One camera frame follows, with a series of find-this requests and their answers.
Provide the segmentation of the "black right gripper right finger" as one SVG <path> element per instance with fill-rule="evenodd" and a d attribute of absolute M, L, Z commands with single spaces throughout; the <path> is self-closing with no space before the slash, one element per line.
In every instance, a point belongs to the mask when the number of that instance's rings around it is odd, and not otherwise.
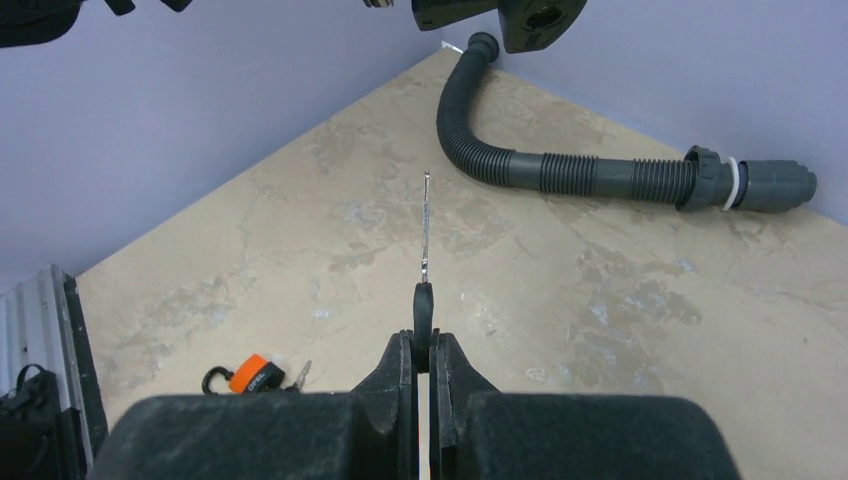
<path fill-rule="evenodd" d="M 429 349 L 434 479 L 738 479 L 718 426 L 679 397 L 498 390 L 456 337 Z"/>

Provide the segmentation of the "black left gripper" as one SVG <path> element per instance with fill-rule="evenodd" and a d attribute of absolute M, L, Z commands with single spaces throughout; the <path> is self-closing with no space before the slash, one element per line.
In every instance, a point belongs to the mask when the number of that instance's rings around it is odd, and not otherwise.
<path fill-rule="evenodd" d="M 1 47 L 46 44 L 75 24 L 84 0 L 1 0 Z"/>

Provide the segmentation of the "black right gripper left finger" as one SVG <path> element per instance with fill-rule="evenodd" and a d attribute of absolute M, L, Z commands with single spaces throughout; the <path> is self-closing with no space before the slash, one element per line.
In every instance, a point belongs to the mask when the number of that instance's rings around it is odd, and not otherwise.
<path fill-rule="evenodd" d="M 416 479 L 411 333 L 349 392 L 172 395 L 115 424 L 93 479 Z"/>

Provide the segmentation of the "orange padlock with keys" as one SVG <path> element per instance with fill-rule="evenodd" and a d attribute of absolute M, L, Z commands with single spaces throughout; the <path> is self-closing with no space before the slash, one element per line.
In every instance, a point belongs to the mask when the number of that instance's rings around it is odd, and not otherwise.
<path fill-rule="evenodd" d="M 212 382 L 215 378 L 221 377 L 226 381 L 228 389 L 238 395 L 300 393 L 312 364 L 313 362 L 308 360 L 295 380 L 285 385 L 287 373 L 280 366 L 261 355 L 253 354 L 235 371 L 223 366 L 212 367 L 202 378 L 201 391 L 204 395 L 218 395 L 218 392 L 212 389 Z"/>

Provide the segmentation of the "black padlock key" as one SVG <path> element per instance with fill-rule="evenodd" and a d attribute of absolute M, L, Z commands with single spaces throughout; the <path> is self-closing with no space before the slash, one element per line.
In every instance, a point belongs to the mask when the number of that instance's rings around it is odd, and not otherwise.
<path fill-rule="evenodd" d="M 434 311 L 433 287 L 429 282 L 429 230 L 430 230 L 430 172 L 424 173 L 422 201 L 422 253 L 421 279 L 416 284 L 413 296 L 413 341 L 412 348 L 416 368 L 429 372 L 429 349 Z"/>

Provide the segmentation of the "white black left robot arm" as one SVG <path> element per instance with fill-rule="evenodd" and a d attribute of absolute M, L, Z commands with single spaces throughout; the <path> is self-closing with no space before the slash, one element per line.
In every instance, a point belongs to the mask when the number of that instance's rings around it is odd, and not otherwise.
<path fill-rule="evenodd" d="M 568 30 L 586 0 L 412 0 L 416 26 L 432 31 L 476 17 L 498 13 L 505 51 L 541 51 Z M 1 3 L 3 48 L 45 44 L 65 35 L 75 24 L 82 3 L 76 0 L 10 0 Z"/>

